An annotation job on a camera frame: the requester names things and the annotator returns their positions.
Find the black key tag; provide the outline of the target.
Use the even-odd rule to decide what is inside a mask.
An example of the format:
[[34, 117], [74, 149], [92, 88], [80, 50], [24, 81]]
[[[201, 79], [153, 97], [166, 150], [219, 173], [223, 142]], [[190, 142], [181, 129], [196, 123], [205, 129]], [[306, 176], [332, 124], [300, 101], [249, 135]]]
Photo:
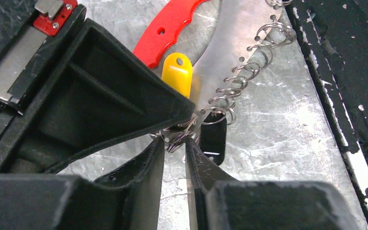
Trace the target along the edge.
[[205, 119], [209, 125], [201, 125], [199, 147], [216, 165], [225, 159], [227, 119], [223, 114], [210, 113]]

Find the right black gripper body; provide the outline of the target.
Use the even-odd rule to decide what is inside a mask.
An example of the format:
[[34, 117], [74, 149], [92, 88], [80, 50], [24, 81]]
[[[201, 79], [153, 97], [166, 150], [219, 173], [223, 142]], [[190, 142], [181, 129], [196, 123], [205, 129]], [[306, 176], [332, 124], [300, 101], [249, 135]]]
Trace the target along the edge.
[[86, 11], [76, 0], [0, 0], [0, 108], [26, 111]]

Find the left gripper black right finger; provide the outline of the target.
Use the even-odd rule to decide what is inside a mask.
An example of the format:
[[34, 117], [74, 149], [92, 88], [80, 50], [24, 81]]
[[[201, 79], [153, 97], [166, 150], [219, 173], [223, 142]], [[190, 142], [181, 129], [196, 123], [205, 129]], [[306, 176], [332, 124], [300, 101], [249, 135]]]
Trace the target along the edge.
[[216, 181], [237, 179], [210, 160], [192, 138], [185, 139], [185, 169], [190, 229], [208, 230], [207, 195]]

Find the yellow key tag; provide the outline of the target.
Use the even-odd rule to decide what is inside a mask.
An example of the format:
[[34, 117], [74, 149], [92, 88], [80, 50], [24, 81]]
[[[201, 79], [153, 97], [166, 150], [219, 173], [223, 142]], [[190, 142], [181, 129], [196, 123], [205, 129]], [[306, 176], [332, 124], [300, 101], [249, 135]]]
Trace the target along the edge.
[[193, 78], [193, 65], [182, 53], [170, 54], [163, 63], [161, 79], [171, 88], [189, 99]]

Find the silver key rings cluster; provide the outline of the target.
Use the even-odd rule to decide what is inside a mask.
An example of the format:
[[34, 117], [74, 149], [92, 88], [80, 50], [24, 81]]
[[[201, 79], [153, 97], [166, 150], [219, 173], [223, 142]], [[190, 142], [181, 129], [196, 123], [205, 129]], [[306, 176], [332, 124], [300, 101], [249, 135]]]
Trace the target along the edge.
[[293, 43], [295, 32], [280, 20], [288, 0], [224, 0], [218, 23], [203, 55], [194, 65], [190, 99], [195, 103], [189, 122], [158, 132], [168, 152], [184, 144], [186, 137], [200, 139], [202, 125], [236, 121], [235, 99], [248, 83], [266, 69], [273, 51]]

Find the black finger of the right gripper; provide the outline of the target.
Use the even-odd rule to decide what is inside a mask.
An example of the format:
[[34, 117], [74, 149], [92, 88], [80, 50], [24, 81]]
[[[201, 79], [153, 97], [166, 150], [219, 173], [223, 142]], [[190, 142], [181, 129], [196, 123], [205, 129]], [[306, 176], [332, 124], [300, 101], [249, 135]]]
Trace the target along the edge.
[[87, 19], [22, 116], [0, 135], [0, 173], [58, 173], [190, 119], [194, 104]]

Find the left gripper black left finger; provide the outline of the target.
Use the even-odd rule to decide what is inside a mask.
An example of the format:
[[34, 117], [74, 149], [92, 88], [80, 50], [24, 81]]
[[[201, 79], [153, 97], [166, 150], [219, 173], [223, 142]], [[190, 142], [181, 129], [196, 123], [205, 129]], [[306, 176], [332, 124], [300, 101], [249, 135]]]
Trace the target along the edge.
[[116, 191], [115, 230], [155, 230], [158, 226], [164, 142], [153, 140], [139, 155], [94, 180]]

